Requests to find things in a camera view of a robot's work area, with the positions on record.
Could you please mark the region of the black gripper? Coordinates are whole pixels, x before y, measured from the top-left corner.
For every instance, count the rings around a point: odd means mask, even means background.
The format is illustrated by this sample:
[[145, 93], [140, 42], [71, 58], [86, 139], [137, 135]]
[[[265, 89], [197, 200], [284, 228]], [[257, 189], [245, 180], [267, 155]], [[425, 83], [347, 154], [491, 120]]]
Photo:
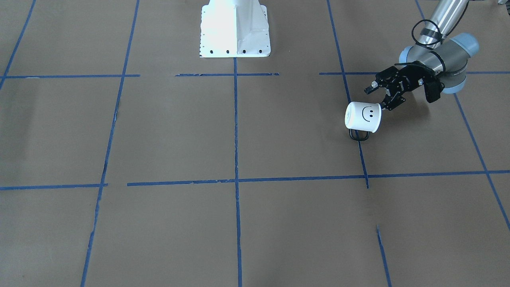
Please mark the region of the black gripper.
[[406, 101], [403, 93], [413, 91], [418, 87], [437, 80], [436, 72], [419, 61], [397, 63], [375, 75], [375, 81], [364, 89], [370, 94], [379, 88], [384, 88], [388, 94], [381, 102], [381, 109], [392, 111]]

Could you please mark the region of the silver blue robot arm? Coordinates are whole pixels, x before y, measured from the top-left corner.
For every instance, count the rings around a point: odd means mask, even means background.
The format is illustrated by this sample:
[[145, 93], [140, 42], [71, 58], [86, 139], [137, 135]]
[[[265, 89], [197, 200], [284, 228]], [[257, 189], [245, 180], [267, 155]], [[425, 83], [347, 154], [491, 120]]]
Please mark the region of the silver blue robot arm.
[[385, 90], [381, 110], [392, 111], [406, 101], [405, 93], [420, 87], [428, 103], [464, 87], [468, 60], [479, 52], [479, 42], [469, 33], [451, 33], [468, 6], [468, 0], [441, 0], [430, 18], [416, 23], [423, 28], [418, 36], [412, 31], [414, 44], [401, 52], [397, 63], [377, 73], [365, 89], [366, 94]]

